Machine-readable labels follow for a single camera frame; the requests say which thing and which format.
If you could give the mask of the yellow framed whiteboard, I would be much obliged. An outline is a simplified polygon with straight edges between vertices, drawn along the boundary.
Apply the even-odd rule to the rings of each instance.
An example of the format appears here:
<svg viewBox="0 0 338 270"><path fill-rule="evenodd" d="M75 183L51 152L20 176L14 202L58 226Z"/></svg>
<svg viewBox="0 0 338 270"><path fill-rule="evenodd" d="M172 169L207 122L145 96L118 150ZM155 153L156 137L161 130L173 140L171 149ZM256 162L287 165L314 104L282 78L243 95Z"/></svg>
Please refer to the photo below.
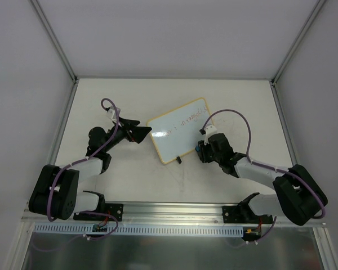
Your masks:
<svg viewBox="0 0 338 270"><path fill-rule="evenodd" d="M168 164L195 150L202 129L211 115L205 98L200 97L146 122L160 161Z"/></svg>

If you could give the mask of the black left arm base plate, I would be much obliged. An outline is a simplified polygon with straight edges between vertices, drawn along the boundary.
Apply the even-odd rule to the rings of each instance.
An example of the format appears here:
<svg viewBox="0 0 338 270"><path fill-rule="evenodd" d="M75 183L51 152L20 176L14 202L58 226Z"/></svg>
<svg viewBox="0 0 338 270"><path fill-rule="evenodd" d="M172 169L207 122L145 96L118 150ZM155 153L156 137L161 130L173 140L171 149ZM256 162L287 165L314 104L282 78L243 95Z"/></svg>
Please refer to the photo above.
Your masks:
<svg viewBox="0 0 338 270"><path fill-rule="evenodd" d="M117 203L105 203L104 206L99 210L93 210L90 213L80 212L74 214L73 219L75 221L104 221L108 218L108 221L114 221L113 218L107 217L106 215L109 214L113 216L117 221L121 222L123 217L123 204Z"/></svg>

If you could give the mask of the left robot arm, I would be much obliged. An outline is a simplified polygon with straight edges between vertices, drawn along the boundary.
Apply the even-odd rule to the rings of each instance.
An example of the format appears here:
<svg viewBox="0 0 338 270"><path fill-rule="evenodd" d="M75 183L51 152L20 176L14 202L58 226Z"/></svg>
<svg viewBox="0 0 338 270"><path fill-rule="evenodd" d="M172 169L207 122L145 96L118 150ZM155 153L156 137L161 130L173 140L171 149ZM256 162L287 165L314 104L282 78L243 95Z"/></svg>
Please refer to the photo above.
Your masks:
<svg viewBox="0 0 338 270"><path fill-rule="evenodd" d="M45 165L29 199L30 212L45 215L49 221L100 220L110 213L105 196L95 191L79 191L78 186L107 171L111 150L123 140L141 143L152 131L141 127L138 120L119 118L110 130L94 127L88 133L86 156L66 166Z"/></svg>

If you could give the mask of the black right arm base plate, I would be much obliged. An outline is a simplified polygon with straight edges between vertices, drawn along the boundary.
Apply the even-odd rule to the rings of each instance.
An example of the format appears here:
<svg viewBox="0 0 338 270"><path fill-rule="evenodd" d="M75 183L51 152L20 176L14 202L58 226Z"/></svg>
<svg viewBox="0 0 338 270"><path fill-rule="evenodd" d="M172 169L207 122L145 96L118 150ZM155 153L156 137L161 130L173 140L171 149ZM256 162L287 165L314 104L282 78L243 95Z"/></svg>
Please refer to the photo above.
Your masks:
<svg viewBox="0 0 338 270"><path fill-rule="evenodd" d="M256 215L248 206L229 206L222 208L224 223L230 224L272 224L274 218L271 215Z"/></svg>

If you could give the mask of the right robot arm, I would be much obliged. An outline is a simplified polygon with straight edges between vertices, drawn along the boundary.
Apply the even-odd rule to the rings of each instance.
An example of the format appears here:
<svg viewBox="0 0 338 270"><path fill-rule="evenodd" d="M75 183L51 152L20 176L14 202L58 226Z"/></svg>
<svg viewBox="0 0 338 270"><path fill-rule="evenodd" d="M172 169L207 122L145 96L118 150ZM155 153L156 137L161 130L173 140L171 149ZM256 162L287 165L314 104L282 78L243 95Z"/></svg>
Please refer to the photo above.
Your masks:
<svg viewBox="0 0 338 270"><path fill-rule="evenodd" d="M225 174L274 190L271 195L254 192L247 196L232 211L234 217L251 223L264 215L285 216L298 226L325 217L328 199L302 165L282 169L251 160L235 152L222 133L198 141L196 151L202 163L216 162Z"/></svg>

